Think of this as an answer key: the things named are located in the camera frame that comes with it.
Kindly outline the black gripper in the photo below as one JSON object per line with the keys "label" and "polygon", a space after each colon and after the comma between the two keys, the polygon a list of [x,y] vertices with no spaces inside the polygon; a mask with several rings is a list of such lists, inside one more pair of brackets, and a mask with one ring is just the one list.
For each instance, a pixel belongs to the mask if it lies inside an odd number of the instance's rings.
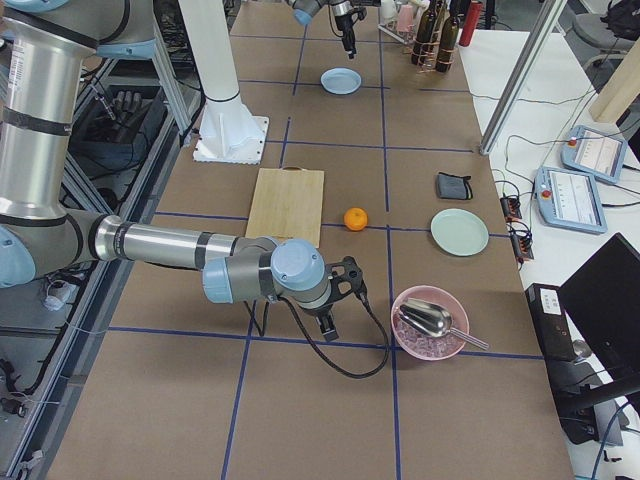
{"label": "black gripper", "polygon": [[334,3],[333,15],[336,27],[340,32],[344,50],[349,59],[354,59],[357,53],[354,25],[360,19],[361,8],[351,3]]}
{"label": "black gripper", "polygon": [[334,325],[331,303],[323,304],[316,307],[305,307],[304,311],[316,319],[316,323],[319,325],[321,334],[325,341],[336,340],[338,338],[338,332]]}

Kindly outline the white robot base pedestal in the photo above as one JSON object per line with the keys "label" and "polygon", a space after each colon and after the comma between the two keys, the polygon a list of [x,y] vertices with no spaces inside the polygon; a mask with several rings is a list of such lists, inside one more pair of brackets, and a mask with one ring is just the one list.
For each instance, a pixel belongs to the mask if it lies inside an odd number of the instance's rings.
{"label": "white robot base pedestal", "polygon": [[184,0],[179,6],[205,97],[194,159],[258,164],[269,119],[252,115],[242,101],[223,3]]}

